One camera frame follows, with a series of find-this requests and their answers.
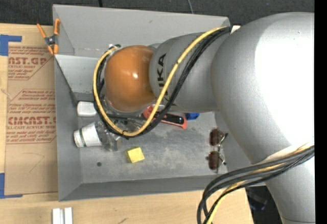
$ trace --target metal bracket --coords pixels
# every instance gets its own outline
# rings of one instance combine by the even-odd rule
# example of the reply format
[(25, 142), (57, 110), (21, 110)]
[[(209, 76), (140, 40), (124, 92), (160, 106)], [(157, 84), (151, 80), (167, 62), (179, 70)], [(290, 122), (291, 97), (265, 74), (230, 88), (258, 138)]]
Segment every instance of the metal bracket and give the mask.
[(73, 209), (52, 209), (52, 224), (73, 224)]

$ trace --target blue tape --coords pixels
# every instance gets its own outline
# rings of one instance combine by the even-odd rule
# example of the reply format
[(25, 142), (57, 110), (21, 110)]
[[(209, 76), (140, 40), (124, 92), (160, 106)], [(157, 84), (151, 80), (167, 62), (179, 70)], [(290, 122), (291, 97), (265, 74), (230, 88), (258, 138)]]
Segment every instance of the blue tape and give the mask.
[(9, 195), (5, 196), (5, 174), (0, 173), (0, 199), (10, 197), (21, 197), (22, 195)]
[(200, 113), (186, 113), (185, 117), (187, 120), (195, 120), (200, 116)]
[(21, 36), (0, 35), (0, 56), (8, 56), (9, 42), (21, 42)]

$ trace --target sunglasses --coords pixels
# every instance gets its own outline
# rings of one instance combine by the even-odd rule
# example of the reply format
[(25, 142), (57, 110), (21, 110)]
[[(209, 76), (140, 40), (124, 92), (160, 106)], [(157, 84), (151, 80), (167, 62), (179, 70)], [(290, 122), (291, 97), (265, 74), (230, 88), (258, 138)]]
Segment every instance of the sunglasses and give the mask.
[(209, 143), (213, 147), (213, 151), (209, 153), (208, 163), (209, 168), (218, 170), (221, 164), (225, 164), (225, 159), (220, 154), (221, 144), (227, 137), (228, 133), (224, 133), (218, 128), (214, 128), (209, 135)]

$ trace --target white cylinder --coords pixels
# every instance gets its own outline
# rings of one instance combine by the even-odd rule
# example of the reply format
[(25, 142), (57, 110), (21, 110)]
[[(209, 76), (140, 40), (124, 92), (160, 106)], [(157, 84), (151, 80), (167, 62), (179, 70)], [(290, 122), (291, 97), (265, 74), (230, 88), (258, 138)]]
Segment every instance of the white cylinder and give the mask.
[(95, 123), (74, 131), (74, 141), (78, 148), (101, 146)]

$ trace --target yellow sponge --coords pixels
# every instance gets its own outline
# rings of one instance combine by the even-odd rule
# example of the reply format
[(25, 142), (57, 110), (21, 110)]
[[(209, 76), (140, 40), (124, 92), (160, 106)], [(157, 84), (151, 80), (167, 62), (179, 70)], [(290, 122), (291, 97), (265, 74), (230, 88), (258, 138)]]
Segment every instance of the yellow sponge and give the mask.
[(140, 147), (133, 147), (125, 151), (129, 162), (135, 163), (144, 160), (144, 155)]

